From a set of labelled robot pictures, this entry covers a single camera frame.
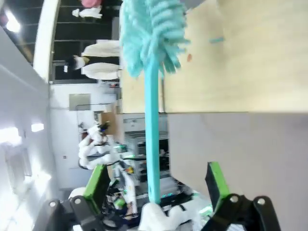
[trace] gray panel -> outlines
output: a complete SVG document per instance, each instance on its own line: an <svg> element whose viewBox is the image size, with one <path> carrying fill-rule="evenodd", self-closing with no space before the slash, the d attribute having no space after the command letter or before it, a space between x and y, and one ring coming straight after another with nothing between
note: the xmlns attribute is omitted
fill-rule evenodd
<svg viewBox="0 0 308 231"><path fill-rule="evenodd" d="M70 111L89 111L91 110L91 94L70 94Z"/></svg>

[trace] white coat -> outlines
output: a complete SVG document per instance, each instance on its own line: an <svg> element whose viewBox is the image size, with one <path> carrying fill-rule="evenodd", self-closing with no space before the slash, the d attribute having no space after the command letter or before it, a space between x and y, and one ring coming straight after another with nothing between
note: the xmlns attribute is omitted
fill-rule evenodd
<svg viewBox="0 0 308 231"><path fill-rule="evenodd" d="M118 40L97 40L94 45L87 46L81 56L110 57L120 56L120 42ZM119 65L95 63L81 68L81 73L89 78L111 80L120 75Z"/></svg>

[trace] black hair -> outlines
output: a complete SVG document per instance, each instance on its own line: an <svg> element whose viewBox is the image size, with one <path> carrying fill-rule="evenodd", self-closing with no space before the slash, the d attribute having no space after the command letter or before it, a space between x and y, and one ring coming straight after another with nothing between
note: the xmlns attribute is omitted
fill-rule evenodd
<svg viewBox="0 0 308 231"><path fill-rule="evenodd" d="M71 71L76 70L77 61L76 61L74 55L72 55L71 57L66 59L65 66L67 66L67 72L71 72Z"/></svg>

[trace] person in white coat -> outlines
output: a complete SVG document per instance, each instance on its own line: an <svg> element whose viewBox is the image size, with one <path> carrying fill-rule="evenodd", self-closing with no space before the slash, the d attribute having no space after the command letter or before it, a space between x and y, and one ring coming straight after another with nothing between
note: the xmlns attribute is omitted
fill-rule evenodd
<svg viewBox="0 0 308 231"><path fill-rule="evenodd" d="M73 55L66 60L64 71L81 69L88 78L113 80L120 72L120 42L118 40L98 40L85 48L81 57Z"/></svg>

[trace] bolt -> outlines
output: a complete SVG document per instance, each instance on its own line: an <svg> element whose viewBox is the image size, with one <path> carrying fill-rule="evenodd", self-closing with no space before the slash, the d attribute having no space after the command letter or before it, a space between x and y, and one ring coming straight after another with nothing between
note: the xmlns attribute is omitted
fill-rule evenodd
<svg viewBox="0 0 308 231"><path fill-rule="evenodd" d="M76 204L76 205L78 205L78 204L80 204L80 203L81 203L81 200L80 200L80 199L76 199L76 200L75 200L75 204Z"/></svg>
<svg viewBox="0 0 308 231"><path fill-rule="evenodd" d="M239 201L239 198L237 196L233 196L230 198L231 202L236 203Z"/></svg>
<svg viewBox="0 0 308 231"><path fill-rule="evenodd" d="M263 198L260 198L260 199L258 200L258 204L259 204L259 205L264 205L264 204L265 204L265 200L264 200Z"/></svg>
<svg viewBox="0 0 308 231"><path fill-rule="evenodd" d="M56 206L56 203L54 201L50 202L49 204L50 207L55 207Z"/></svg>

